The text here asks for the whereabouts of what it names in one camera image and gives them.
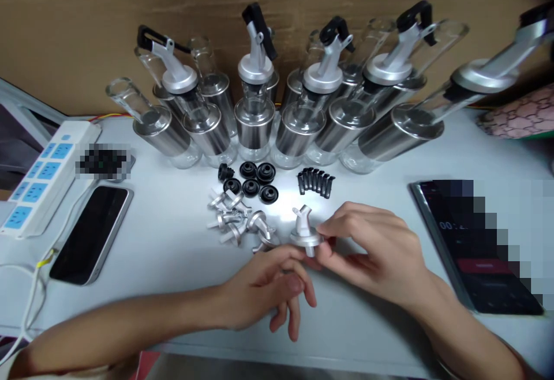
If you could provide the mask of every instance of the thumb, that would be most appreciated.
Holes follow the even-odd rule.
[[[262,289],[265,306],[273,308],[300,295],[304,291],[304,282],[296,273],[288,273]]]

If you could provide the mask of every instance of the black rubber plug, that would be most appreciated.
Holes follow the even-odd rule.
[[[234,194],[238,194],[241,188],[241,182],[236,178],[229,178],[223,183],[223,191],[231,190]]]
[[[246,161],[241,164],[238,172],[245,179],[256,178],[256,164],[250,161]]]
[[[273,186],[265,186],[260,190],[260,200],[263,204],[273,204],[279,198],[279,192]]]
[[[262,185],[271,184],[275,179],[275,167],[270,163],[263,163],[256,170],[256,179]]]
[[[233,178],[233,175],[235,175],[234,169],[229,168],[227,164],[219,164],[218,180],[220,180],[221,182],[225,182],[225,180]]]
[[[258,195],[260,191],[260,184],[254,179],[249,179],[242,183],[242,192],[248,198],[252,198]]]

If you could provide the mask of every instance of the brown cardboard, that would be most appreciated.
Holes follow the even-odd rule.
[[[253,1],[276,31],[280,97],[311,30],[339,14],[356,34],[370,18],[397,16],[419,0],[0,0],[0,77],[68,115],[120,111],[104,93],[114,78],[130,77],[150,96],[153,82],[133,53],[137,27],[147,24],[183,43],[207,35],[234,96],[241,96],[237,63],[249,49],[241,12]],[[518,15],[547,0],[428,1],[436,20],[464,21],[471,31],[428,71],[420,97],[460,64],[501,50]],[[189,56],[182,60],[192,64]],[[547,61],[548,50],[536,52],[522,66],[522,78],[543,72]]]

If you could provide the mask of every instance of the power outlet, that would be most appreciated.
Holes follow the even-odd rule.
[[[42,153],[42,155],[40,156],[41,158],[48,158],[48,155],[50,155],[50,152],[52,152],[52,150],[54,149],[54,147],[56,146],[55,143],[51,143],[51,144],[48,144],[48,146],[46,147],[46,149],[44,150],[44,152]]]
[[[69,151],[73,148],[73,144],[59,144],[50,158],[52,159],[64,159]]]
[[[21,226],[23,225],[23,223],[31,213],[31,210],[32,210],[32,207],[22,207],[22,206],[17,207],[13,211],[12,215],[10,216],[6,224],[4,224],[4,227],[14,228],[14,229],[21,228]]]
[[[39,172],[40,167],[42,166],[42,161],[38,161],[31,170],[29,171],[29,174],[27,175],[27,178],[34,178],[36,173]]]
[[[23,197],[23,202],[36,202],[42,193],[44,193],[44,190],[48,184],[38,184],[34,183],[31,185],[31,188],[27,191],[25,194],[25,197]]]
[[[22,196],[22,194],[25,192],[28,186],[29,186],[28,181],[22,182],[19,188],[16,190],[16,192],[12,194],[12,200],[14,201],[19,200],[19,198]]]
[[[37,178],[39,179],[52,179],[56,171],[58,171],[61,163],[46,163],[42,171]]]

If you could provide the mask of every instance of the black phone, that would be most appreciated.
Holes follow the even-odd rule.
[[[410,184],[452,286],[468,309],[484,314],[542,315],[544,309],[499,257],[497,229],[476,210],[473,181]]]
[[[128,189],[95,188],[52,265],[50,277],[75,285],[94,282],[132,198]]]

